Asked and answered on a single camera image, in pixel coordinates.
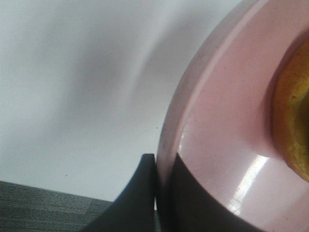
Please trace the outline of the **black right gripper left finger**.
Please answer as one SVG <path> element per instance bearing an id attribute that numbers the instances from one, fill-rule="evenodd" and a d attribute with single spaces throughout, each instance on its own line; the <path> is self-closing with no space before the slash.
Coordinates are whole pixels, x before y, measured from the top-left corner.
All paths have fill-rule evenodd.
<path id="1" fill-rule="evenodd" d="M 153 154 L 143 154 L 127 186 L 83 232 L 154 232 L 156 165 Z"/>

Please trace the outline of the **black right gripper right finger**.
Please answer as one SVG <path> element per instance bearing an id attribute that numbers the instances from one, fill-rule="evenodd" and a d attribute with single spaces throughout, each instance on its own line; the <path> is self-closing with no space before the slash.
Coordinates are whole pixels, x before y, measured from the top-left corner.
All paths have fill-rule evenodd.
<path id="1" fill-rule="evenodd" d="M 287 232 L 284 189 L 257 154 L 158 153 L 159 209 L 168 232 Z"/>

